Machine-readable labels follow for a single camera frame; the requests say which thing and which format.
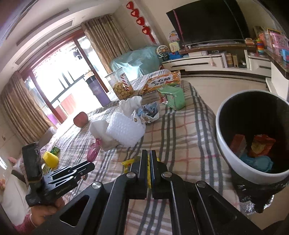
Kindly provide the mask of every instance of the jar of cookies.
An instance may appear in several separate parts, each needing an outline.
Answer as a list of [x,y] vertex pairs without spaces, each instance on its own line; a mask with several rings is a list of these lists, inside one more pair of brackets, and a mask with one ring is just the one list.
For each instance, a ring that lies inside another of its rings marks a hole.
[[105,77],[119,100],[126,100],[134,94],[134,90],[127,79],[123,68],[112,72]]

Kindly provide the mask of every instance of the checkered cloth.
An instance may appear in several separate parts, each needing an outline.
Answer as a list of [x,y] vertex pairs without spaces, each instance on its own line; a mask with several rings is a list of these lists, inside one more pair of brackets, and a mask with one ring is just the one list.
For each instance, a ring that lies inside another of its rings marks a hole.
[[[147,79],[166,73],[161,70],[132,82],[134,90],[141,90]],[[124,173],[121,162],[141,154],[142,149],[154,149],[159,159],[186,181],[204,180],[231,204],[239,208],[239,200],[231,183],[229,167],[218,149],[215,136],[215,115],[196,90],[184,81],[186,107],[175,111],[160,105],[160,118],[147,125],[145,135],[131,148],[117,146],[110,151],[100,150],[94,161],[95,169],[86,181],[79,181],[74,190],[64,196],[70,201],[94,181],[108,183]],[[117,109],[118,101],[88,114],[90,121],[105,119]],[[53,136],[53,143],[61,148],[59,167],[86,160],[94,138],[89,124],[78,128],[73,123]],[[154,200],[148,190],[146,200],[130,200],[125,234],[172,234],[168,200]]]

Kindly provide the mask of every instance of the ceiling vent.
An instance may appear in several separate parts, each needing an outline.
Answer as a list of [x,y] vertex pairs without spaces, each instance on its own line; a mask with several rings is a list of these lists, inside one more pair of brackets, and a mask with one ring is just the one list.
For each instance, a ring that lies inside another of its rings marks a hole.
[[22,63],[23,60],[25,60],[25,58],[27,56],[29,56],[36,48],[38,48],[41,44],[43,44],[44,42],[46,42],[47,40],[49,40],[51,37],[53,37],[54,35],[60,33],[61,31],[69,28],[70,26],[72,26],[72,20],[65,23],[62,26],[59,26],[58,28],[52,30],[50,33],[46,34],[45,36],[43,36],[42,38],[40,38],[38,41],[36,41],[32,46],[30,46],[23,54],[22,56],[19,57],[19,59],[15,62],[15,64],[20,65]]
[[25,34],[22,38],[20,38],[17,42],[16,42],[16,46],[19,46],[21,42],[23,42],[30,34],[32,34],[34,31],[36,31],[37,29],[39,29],[41,26],[45,25],[46,23],[48,23],[49,21],[55,19],[58,16],[63,15],[64,13],[69,12],[69,9],[66,8],[61,12],[56,13],[55,15],[49,17],[48,19],[44,20],[43,22],[41,22],[40,24],[38,24],[36,27],[34,27],[33,29],[31,29],[27,34]]

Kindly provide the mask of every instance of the floor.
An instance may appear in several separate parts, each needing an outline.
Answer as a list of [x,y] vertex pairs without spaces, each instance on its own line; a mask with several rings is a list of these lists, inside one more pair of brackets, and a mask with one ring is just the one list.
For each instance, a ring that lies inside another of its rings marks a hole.
[[[218,76],[218,75],[194,75],[182,77],[190,82],[206,104],[217,113],[221,103],[232,94],[243,90],[265,90],[266,84],[259,79],[242,80],[237,76]],[[284,220],[289,213],[289,186],[277,193],[270,207],[262,214],[253,214],[249,218],[259,228],[264,229],[274,222]]]

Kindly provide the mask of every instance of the white rim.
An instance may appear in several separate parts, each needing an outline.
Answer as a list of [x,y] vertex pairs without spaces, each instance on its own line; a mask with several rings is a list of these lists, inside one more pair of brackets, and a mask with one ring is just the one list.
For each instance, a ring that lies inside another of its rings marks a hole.
[[286,170],[286,171],[283,171],[281,173],[276,173],[276,174],[271,174],[271,173],[265,173],[265,172],[262,172],[262,171],[259,171],[259,170],[256,170],[254,169],[253,167],[250,167],[249,165],[247,165],[246,163],[244,163],[240,158],[238,158],[233,152],[232,150],[229,148],[229,146],[227,145],[227,143],[225,142],[222,134],[221,134],[221,131],[220,131],[220,126],[219,126],[219,117],[220,117],[220,112],[221,112],[221,109],[223,108],[224,104],[231,98],[233,98],[234,96],[236,95],[239,95],[239,94],[242,94],[242,93],[246,93],[246,92],[251,92],[251,91],[260,91],[260,92],[264,92],[264,93],[268,93],[268,94],[271,94],[273,96],[276,96],[278,97],[279,99],[281,99],[282,101],[284,101],[288,106],[289,106],[289,103],[284,100],[282,97],[278,96],[278,95],[275,95],[269,91],[263,91],[263,90],[245,90],[245,91],[240,91],[240,92],[237,92],[231,96],[229,96],[227,99],[225,99],[222,104],[220,105],[218,111],[217,111],[217,115],[216,115],[216,131],[217,131],[217,135],[219,137],[219,139],[222,141],[222,144],[224,145],[225,149],[228,150],[236,159],[237,162],[239,162],[241,165],[243,165],[244,167],[248,167],[251,171],[253,171],[254,173],[256,174],[259,174],[259,175],[262,175],[262,176],[266,176],[266,177],[280,177],[280,176],[283,176],[285,175],[286,173],[289,172],[289,169]]

